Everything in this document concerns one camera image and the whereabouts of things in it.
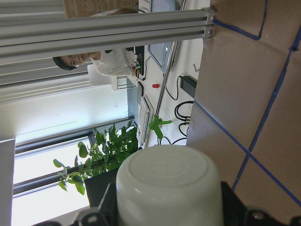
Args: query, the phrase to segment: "man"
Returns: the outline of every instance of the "man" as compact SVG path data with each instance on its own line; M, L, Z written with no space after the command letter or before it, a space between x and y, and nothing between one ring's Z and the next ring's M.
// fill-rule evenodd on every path
M53 61L64 70L73 70L91 59L102 75L132 76L139 73L137 55L126 49L114 49L92 53L54 57Z

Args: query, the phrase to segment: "white keyboard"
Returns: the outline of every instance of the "white keyboard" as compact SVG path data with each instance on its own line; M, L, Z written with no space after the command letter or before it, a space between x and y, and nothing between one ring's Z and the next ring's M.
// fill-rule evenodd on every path
M147 145L149 136L149 123L152 120L154 109L151 106L150 100L147 96L141 97L140 113L137 126L137 139L140 147Z

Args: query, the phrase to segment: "black monitor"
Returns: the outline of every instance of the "black monitor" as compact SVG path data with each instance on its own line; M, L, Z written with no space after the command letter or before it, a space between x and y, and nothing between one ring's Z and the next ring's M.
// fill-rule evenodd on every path
M166 12L179 10L180 5L176 0L150 0L151 12ZM151 44L147 50L162 72L165 72L171 42Z

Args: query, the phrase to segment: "blue tape line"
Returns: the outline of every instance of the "blue tape line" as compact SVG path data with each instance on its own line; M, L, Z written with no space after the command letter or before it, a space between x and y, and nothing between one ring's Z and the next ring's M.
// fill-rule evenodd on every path
M265 19L267 17L267 11L268 11L267 7L268 7L268 0L265 0L263 19L262 19L261 28L259 30L258 36L254 35L254 34L251 34L251 33L248 33L248 32L246 32L246 31L244 31L244 30L242 30L239 27L236 27L234 25L223 23L220 20L215 19L213 21L213 23L216 24L216 25L222 26L224 28L230 29L234 32L240 33L240 34L242 34L242 35L244 35L248 38L251 38L251 39L254 39L254 40L259 40L261 38L261 34L262 34L263 26L264 26L264 23L265 23Z
M266 122L266 120L267 120L267 118L269 116L269 112L270 112L270 110L271 110L271 108L272 108L272 106L273 106L273 104L275 102L275 99L276 99L276 97L277 97L277 95L278 95L278 93L280 91L280 88L282 86L282 83L284 81L285 74L286 74L286 69L287 69L288 63L290 61L291 55L292 55L293 52L295 52L298 49L300 40L301 40L301 26L299 27L298 33L297 33L296 38L295 38L295 40L294 40L294 42L292 44L292 47L290 48L289 54L287 56L286 62L285 62L284 66L283 66L283 69L281 71L281 74L280 74L280 76L278 78L278 81L277 81L275 87L274 87L274 92L272 93L272 95L271 95L271 97L269 99L269 102L268 102L268 105L266 107L266 110L265 110L265 112L263 114L263 117L261 118L261 121L260 121L259 126L257 128L257 131L255 132L254 138L253 138L253 140L252 140L252 142L250 144L249 152L253 151L253 149L254 149L257 141L258 141L258 138L259 138L259 135L260 135L260 133L262 131L262 128L263 128L263 126L264 126L264 124L265 124L265 122ZM233 183L233 186L232 186L233 190L236 189L236 186L237 186L237 184L238 184L238 182L239 182L239 180L240 180L240 178L241 178L241 176L242 176L242 174L243 174L243 172L244 172L244 170L246 168L246 164L247 164L248 160L249 160L249 157L246 155L245 159L244 159L244 161L243 161L243 163L242 163L242 165L241 165L241 167L239 169L239 172L238 172L238 174L236 176L236 179L235 179L235 181Z
M209 112L207 112L200 103L197 101L194 101L194 103L225 133L227 134L231 140L233 140L245 153L246 155L251 158L279 187L284 190L285 193L287 193L300 207L301 207L301 201L294 196L290 190L288 190L264 165L262 165L239 141L233 137Z

